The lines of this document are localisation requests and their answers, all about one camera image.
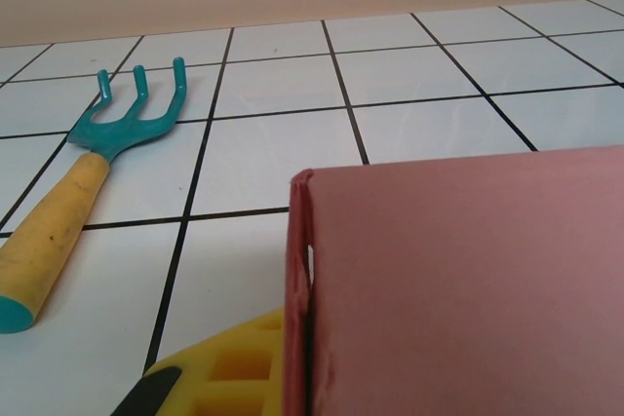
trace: black grout line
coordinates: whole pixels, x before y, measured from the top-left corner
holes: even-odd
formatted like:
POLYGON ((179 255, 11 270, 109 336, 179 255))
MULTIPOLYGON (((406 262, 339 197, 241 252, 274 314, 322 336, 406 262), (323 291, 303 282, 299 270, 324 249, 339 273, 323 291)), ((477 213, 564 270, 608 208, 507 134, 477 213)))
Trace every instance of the black grout line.
POLYGON ((609 10, 610 12, 612 12, 612 13, 614 13, 614 14, 616 14, 616 15, 619 15, 620 17, 624 17, 624 14, 621 14, 621 13, 620 13, 620 12, 618 12, 617 10, 613 10, 613 9, 611 9, 610 7, 606 7, 606 6, 604 6, 603 4, 599 4, 598 2, 594 2, 593 0, 586 0, 586 1, 587 1, 587 2, 589 2, 590 4, 594 4, 594 5, 596 5, 596 6, 600 7, 600 8, 602 8, 602 9, 609 10))
POLYGON ((299 54, 296 56, 279 56, 279 57, 261 57, 261 58, 246 58, 242 60, 228 60, 228 64, 233 63, 250 63, 250 62, 268 62, 271 60, 284 60, 289 58, 308 58, 308 57, 323 57, 329 56, 330 53, 316 53, 316 54, 299 54))
POLYGON ((549 38, 565 38, 567 36, 591 36, 594 34, 603 34, 603 33, 621 33, 624 31, 624 28, 616 28, 616 29, 603 29, 601 31, 581 31, 580 33, 559 33, 559 34, 545 34, 549 38))
POLYGON ((522 23, 524 26, 529 27, 530 29, 532 29, 533 31, 535 31, 536 33, 539 33, 544 39, 550 41, 552 44, 554 44, 555 46, 559 47, 560 49, 563 49, 564 51, 566 51, 568 54, 570 54, 572 57, 576 58, 577 60, 580 60, 581 62, 583 62, 585 65, 587 65, 588 67, 590 67, 592 70, 594 70, 595 72, 600 73, 601 75, 603 75, 607 80, 618 84, 619 82, 617 80, 615 80, 613 77, 611 77, 610 75, 606 74, 605 72, 603 72, 602 70, 600 70, 600 68, 598 68, 596 65, 594 65, 593 63, 590 63, 589 61, 585 60, 583 57, 573 53, 570 49, 568 49, 566 46, 563 46, 562 44, 558 43, 557 41, 555 41, 553 38, 551 38, 550 36, 547 36, 546 34, 542 33, 539 29, 537 29, 535 26, 529 24, 528 22, 524 21, 523 19, 521 19, 520 17, 518 17, 517 15, 511 13, 510 11, 508 11, 507 9, 505 9, 504 7, 498 7, 500 10, 502 10, 503 12, 505 12, 507 15, 509 15, 511 18, 516 19, 517 21, 519 21, 520 23, 522 23))
MULTIPOLYGON (((124 65, 124 63, 126 62, 126 60, 128 60, 128 58, 130 57, 130 55, 135 51, 135 49, 137 48, 138 44, 141 42, 141 40, 143 39, 143 36, 141 36, 140 38, 138 38, 138 40, 136 41, 136 43, 130 48, 130 50, 128 51, 128 53, 126 54, 126 56, 121 60, 121 62, 119 63, 119 65, 117 66, 117 68, 115 69, 115 71, 112 73, 112 76, 114 77, 119 70, 121 70, 121 67, 124 65)), ((99 98, 99 93, 97 93, 96 97, 94 97, 91 102, 89 103, 89 105, 87 106, 87 109, 90 109, 97 101, 99 98)), ((28 196, 28 194, 30 193, 30 191, 32 190, 32 188, 35 186, 35 184, 39 181, 39 179, 41 178, 41 176, 43 175, 43 173, 46 171, 46 169, 50 166, 50 164, 52 163, 53 159, 57 156, 57 154, 60 152, 60 150, 62 149, 62 147, 65 145, 65 143, 67 142, 67 135, 60 141, 60 143, 57 145, 57 148, 55 148, 55 150, 52 152, 52 155, 50 155, 50 157, 46 160, 46 162, 43 164, 43 166, 41 167, 41 169, 39 171, 37 171, 37 173, 35 174, 35 176, 32 178, 32 180, 30 181, 30 183, 26 186, 26 188, 23 190, 23 192, 21 193, 21 195, 18 197, 18 199, 16 200, 16 202, 11 206, 11 208, 9 208, 9 211, 7 211, 7 213, 4 215, 4 217, 2 219, 0 219, 0 230, 4 227, 5 224, 7 224, 7 221, 9 221, 9 218, 11 218, 11 216, 13 216, 13 214, 16 212, 16 210, 18 209, 18 207, 21 205, 21 203, 24 201, 24 199, 28 196)))
POLYGON ((206 126, 204 127, 204 136, 202 138, 202 142, 200 144, 197 154, 195 170, 193 171, 191 184, 188 189, 188 195, 186 197, 186 203, 184 204, 184 211, 182 212, 179 231, 177 232, 177 239, 175 240, 174 253, 172 254, 169 271, 167 272, 167 279, 165 280, 165 285, 163 287, 163 295, 161 297, 160 306, 158 308, 158 315, 156 316, 156 322, 154 323, 152 337, 149 343, 149 348, 147 349, 144 370, 147 370, 149 367, 151 367, 153 363, 156 362, 156 358, 158 357, 158 350, 160 348, 160 342, 163 338, 163 331, 165 329, 165 321, 167 320, 167 313, 169 312, 169 304, 172 299, 172 292, 174 291, 174 283, 176 282, 177 266, 179 265, 179 259, 182 254, 182 247, 184 246, 184 239, 186 238, 186 232, 188 230, 191 209, 193 208, 193 201, 195 199, 195 193, 197 192, 197 184, 199 182, 199 177, 202 171, 204 156, 206 155, 208 137, 210 136, 213 118, 215 117, 216 102, 218 100, 218 93, 221 88, 221 83, 223 82, 223 74, 225 73, 225 66, 227 65, 227 55, 230 51, 233 36, 234 28, 231 28, 230 34, 227 38, 227 44, 225 45, 225 51, 223 53, 221 67, 218 72, 218 78, 216 79, 213 101, 211 103, 211 110, 208 115, 206 126))
MULTIPOLYGON (((221 65, 221 62, 204 62, 204 63, 190 63, 184 64, 185 68, 198 68, 198 67, 211 67, 221 65)), ((168 65, 166 67, 145 67, 146 72, 158 72, 160 70, 173 70, 174 67, 172 65, 168 65)), ((133 73, 132 68, 130 70, 122 70, 119 72, 120 74, 128 74, 133 73)))
POLYGON ((457 60, 455 58, 455 56, 453 54, 450 53, 450 51, 442 44, 440 43, 440 41, 438 40, 438 38, 429 30, 429 28, 415 15, 415 14, 411 14, 411 16, 413 17, 414 20, 416 20, 418 22, 418 24, 422 27, 422 29, 424 29, 427 34, 429 36, 431 36, 431 39, 433 39, 436 44, 440 47, 440 49, 447 55, 447 57, 452 61, 452 63, 455 64, 455 66, 461 71, 461 73, 464 74, 464 76, 468 79, 468 81, 470 81, 470 83, 472 83, 473 87, 475 87, 479 93, 482 95, 483 98, 486 99, 486 101, 489 103, 489 105, 492 107, 492 109, 494 111, 496 111, 496 113, 500 116, 500 118, 505 121, 505 123, 507 123, 507 125, 516 133, 516 135, 525 143, 525 145, 531 150, 531 151, 537 151, 537 147, 535 145, 533 145, 533 143, 528 139, 528 137, 520 130, 520 128, 518 126, 516 126, 516 124, 513 123, 513 121, 511 119, 509 119, 509 117, 507 117, 507 115, 503 112, 503 110, 498 107, 498 105, 494 102, 494 100, 486 93, 486 91, 482 88, 481 85, 479 85, 479 83, 477 82, 477 80, 475 80, 472 75, 470 75, 468 73, 468 70, 466 70, 463 65, 461 65, 461 63, 459 63, 459 60, 457 60))
POLYGON ((487 44, 487 43, 505 43, 507 41, 520 41, 523 39, 537 39, 540 36, 519 36, 517 38, 501 38, 501 39, 480 39, 479 41, 456 41, 452 43, 440 43, 443 46, 462 46, 464 44, 487 44))
POLYGON ((57 131, 57 132, 36 132, 36 133, 22 133, 22 134, 12 134, 12 135, 0 135, 0 140, 12 140, 14 138, 29 138, 31 136, 48 136, 48 135, 64 135, 67 134, 68 131, 57 131))
POLYGON ((50 48, 54 45, 55 43, 50 44, 47 48, 45 48, 42 52, 40 52, 38 55, 36 55, 35 57, 33 57, 31 60, 29 60, 20 70, 18 70, 16 73, 14 73, 13 75, 11 75, 9 78, 7 78, 7 80, 4 83, 0 84, 0 88, 4 87, 5 85, 7 85, 8 83, 11 83, 11 81, 16 78, 18 75, 20 75, 25 68, 30 65, 32 62, 34 62, 36 59, 38 59, 40 56, 42 56, 43 54, 45 54, 47 51, 50 50, 50 48))
MULTIPOLYGON (((601 83, 598 85, 577 85, 573 87, 558 87, 558 88, 542 88, 536 90, 520 90, 517 92, 497 92, 489 93, 489 96, 507 96, 507 95, 534 95, 538 93, 552 93, 552 92, 570 92, 575 90, 591 90, 594 88, 609 88, 622 86, 622 83, 601 83)), ((452 101, 457 99, 471 99, 475 97, 483 97, 481 94, 474 95, 457 95, 457 96, 443 96, 443 97, 424 97, 422 99, 405 99, 400 101, 381 101, 381 102, 367 102, 364 104, 351 104, 354 109, 366 108, 366 107, 384 107, 384 106, 396 106, 402 104, 419 104, 424 102, 437 102, 437 101, 452 101)), ((331 106, 331 107, 312 107, 309 109, 293 109, 288 111, 275 111, 275 112, 263 112, 257 114, 242 114, 233 116, 214 117, 213 121, 235 121, 240 119, 253 119, 255 117, 272 117, 282 116, 288 114, 306 114, 309 112, 323 112, 323 111, 336 111, 346 109, 345 106, 331 106)), ((184 119, 176 121, 176 124, 198 124, 205 123, 208 119, 184 119)), ((36 136, 47 135, 63 135, 69 133, 69 131, 57 131, 57 132, 39 132, 39 133, 23 133, 14 135, 0 135, 0 140, 10 140, 14 138, 29 138, 36 136)))
POLYGON ((58 76, 58 77, 25 78, 23 80, 12 80, 11 83, 18 84, 18 83, 33 83, 33 82, 50 82, 54 80, 68 80, 72 78, 96 77, 97 75, 98 73, 96 72, 96 73, 85 73, 81 75, 65 75, 65 76, 58 76))
MULTIPOLYGON (((188 216, 188 221, 205 221, 227 218, 244 218, 247 216, 260 216, 263 214, 277 214, 288 213, 288 207, 276 207, 276 208, 256 208, 256 209, 242 209, 238 211, 220 211, 217 213, 205 213, 205 214, 191 214, 188 216)), ((182 216, 168 216, 163 218, 146 218, 146 219, 131 219, 128 221, 112 221, 107 223, 95 223, 86 224, 83 227, 83 231, 99 231, 102 229, 116 229, 116 228, 132 228, 136 226, 156 226, 160 224, 175 224, 182 221, 182 216)), ((0 239, 9 238, 13 234, 13 231, 7 233, 0 233, 0 239)))
POLYGON ((610 88, 621 86, 620 83, 601 83, 599 85, 578 85, 575 87, 559 87, 559 88, 545 88, 542 90, 522 90, 519 92, 498 92, 490 93, 490 96, 510 96, 510 95, 534 95, 537 93, 555 93, 555 92, 570 92, 575 90, 592 90, 594 88, 610 88))
POLYGON ((381 48, 381 49, 357 49, 353 51, 340 51, 334 52, 337 56, 347 56, 349 54, 359 54, 359 53, 383 53, 386 51, 403 51, 406 49, 427 49, 427 48, 435 48, 435 44, 418 44, 416 46, 395 46, 394 48, 381 48))
POLYGON ((100 229, 113 229, 113 228, 132 228, 134 226, 153 226, 157 224, 171 224, 179 223, 182 220, 181 216, 168 216, 163 218, 147 218, 147 219, 133 219, 129 221, 112 221, 108 223, 94 223, 86 224, 83 227, 83 231, 96 231, 100 229))
POLYGON ((288 111, 260 112, 257 114, 243 114, 240 116, 215 117, 214 120, 215 121, 234 121, 238 119, 250 119, 253 117, 285 116, 289 114, 306 114, 308 112, 335 111, 338 109, 345 109, 345 106, 311 107, 309 109, 290 109, 288 111))
POLYGON ((353 107, 356 109, 359 109, 361 107, 396 106, 396 105, 401 105, 401 104, 420 104, 423 102, 455 101, 458 99, 470 99, 474 97, 482 97, 482 96, 474 94, 474 95, 444 96, 444 97, 424 97, 422 99, 404 99, 401 101, 367 102, 365 104, 353 104, 353 107))
POLYGON ((333 68, 335 69, 335 75, 338 79, 338 85, 340 86, 340 91, 342 92, 344 105, 346 106, 346 111, 347 111, 347 114, 349 115, 349 121, 351 122, 351 129, 353 130, 353 136, 355 137, 355 141, 358 145, 360 158, 362 159, 362 164, 367 165, 369 164, 369 155, 367 154, 367 149, 365 148, 364 141, 362 140, 362 134, 360 133, 360 129, 358 128, 358 121, 355 118, 355 112, 353 111, 353 107, 351 106, 349 93, 347 92, 347 87, 344 85, 344 80, 342 79, 342 72, 340 72, 338 59, 335 56, 335 52, 333 51, 332 38, 330 38, 330 32, 328 31, 328 26, 325 24, 324 19, 321 20, 321 25, 323 26, 323 32, 325 33, 325 39, 328 42, 328 47, 330 48, 331 62, 333 62, 333 68))
POLYGON ((206 219, 242 218, 245 216, 260 216, 263 214, 277 214, 277 213, 288 213, 288 212, 289 212, 288 207, 243 209, 240 211, 224 211, 220 213, 191 214, 189 216, 189 221, 202 221, 206 219))

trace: pink cardboard box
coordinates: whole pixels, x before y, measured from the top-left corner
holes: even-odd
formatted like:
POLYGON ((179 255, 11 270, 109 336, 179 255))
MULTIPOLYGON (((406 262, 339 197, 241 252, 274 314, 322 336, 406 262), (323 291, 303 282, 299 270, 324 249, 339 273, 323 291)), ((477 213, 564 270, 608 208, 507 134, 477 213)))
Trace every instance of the pink cardboard box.
POLYGON ((624 147, 303 172, 285 340, 285 416, 623 415, 624 147))

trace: white tile floor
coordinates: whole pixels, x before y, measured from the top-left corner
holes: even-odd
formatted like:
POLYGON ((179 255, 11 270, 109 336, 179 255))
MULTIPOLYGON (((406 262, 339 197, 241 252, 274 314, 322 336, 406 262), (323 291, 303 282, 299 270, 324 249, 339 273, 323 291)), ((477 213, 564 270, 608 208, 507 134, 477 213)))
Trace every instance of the white tile floor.
POLYGON ((0 244, 83 151, 64 137, 92 75, 112 73, 109 121, 134 65, 165 68, 155 117, 191 65, 180 122, 114 163, 41 320, 0 335, 2 415, 107 415, 146 361, 279 307, 299 170, 624 143, 623 45, 624 0, 593 0, 0 49, 0 244))

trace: teal handle end cap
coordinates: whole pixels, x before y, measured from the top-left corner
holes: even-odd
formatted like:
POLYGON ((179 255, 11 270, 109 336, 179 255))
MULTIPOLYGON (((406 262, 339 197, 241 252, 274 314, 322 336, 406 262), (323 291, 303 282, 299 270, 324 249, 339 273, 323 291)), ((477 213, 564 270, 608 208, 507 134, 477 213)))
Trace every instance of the teal handle end cap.
POLYGON ((10 297, 0 296, 0 333, 18 333, 34 322, 30 311, 10 297))

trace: floor tile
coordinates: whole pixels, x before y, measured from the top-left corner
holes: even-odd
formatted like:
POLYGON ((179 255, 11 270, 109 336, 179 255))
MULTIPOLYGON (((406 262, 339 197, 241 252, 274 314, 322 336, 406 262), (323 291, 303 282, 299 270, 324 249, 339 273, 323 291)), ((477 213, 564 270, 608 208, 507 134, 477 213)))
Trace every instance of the floor tile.
POLYGON ((102 69, 113 72, 138 38, 101 39, 54 44, 28 65, 16 80, 95 75, 102 69))
POLYGON ((609 83, 546 39, 462 44, 448 50, 488 93, 609 83))
POLYGON ((20 197, 62 139, 63 135, 47 135, 0 140, 0 167, 6 169, 2 171, 1 178, 0 219, 20 197))
POLYGON ((301 170, 360 162, 345 110, 216 121, 192 212, 285 207, 301 170))
POLYGON ((186 65, 222 62, 229 34, 229 29, 213 29, 145 36, 122 70, 132 70, 135 65, 171 67, 176 57, 183 57, 186 65))
POLYGON ((614 10, 624 15, 624 0, 593 0, 597 4, 604 5, 608 9, 614 10))
POLYGON ((177 229, 82 234, 39 322, 2 336, 2 414, 115 409, 142 373, 177 229))
POLYGON ((371 163, 528 151, 480 97, 366 107, 355 114, 371 163))
MULTIPOLYGON (((97 196, 89 223, 181 216, 204 124, 178 124, 160 140, 122 153, 97 196)), ((66 144, 7 223, 11 231, 65 175, 84 149, 66 144)))
POLYGON ((585 0, 506 7, 544 34, 587 33, 624 28, 624 17, 585 0))
POLYGON ((236 28, 228 60, 327 54, 319 21, 236 28))
POLYGON ((439 48, 341 54, 337 58, 352 104, 477 93, 439 48))
POLYGON ((496 7, 418 14, 441 43, 467 43, 537 36, 496 7))
POLYGON ((14 73, 33 60, 39 53, 48 47, 21 46, 17 48, 0 48, 0 82, 4 82, 14 73))
POLYGON ((0 135, 67 132, 97 94, 95 77, 8 83, 0 90, 0 135))
POLYGON ((333 49, 337 53, 435 44, 408 14, 331 19, 327 21, 327 27, 333 49))
POLYGON ((624 31, 554 38, 616 80, 624 80, 624 31))
POLYGON ((494 100, 540 150, 624 143, 624 90, 619 87, 494 100))
POLYGON ((286 213, 189 224, 159 359, 284 305, 287 224, 286 213))
POLYGON ((342 105, 344 99, 329 56, 286 58, 228 64, 215 115, 342 105))
MULTIPOLYGON (((178 116, 180 121, 208 118, 219 68, 219 65, 186 68, 186 101, 178 116)), ((176 90, 176 82, 171 69, 148 71, 146 75, 149 100, 139 117, 154 119, 167 111, 176 90)), ((97 113, 96 122, 110 122, 122 118, 137 98, 137 88, 132 73, 118 74, 113 79, 111 87, 114 101, 106 109, 97 113)))

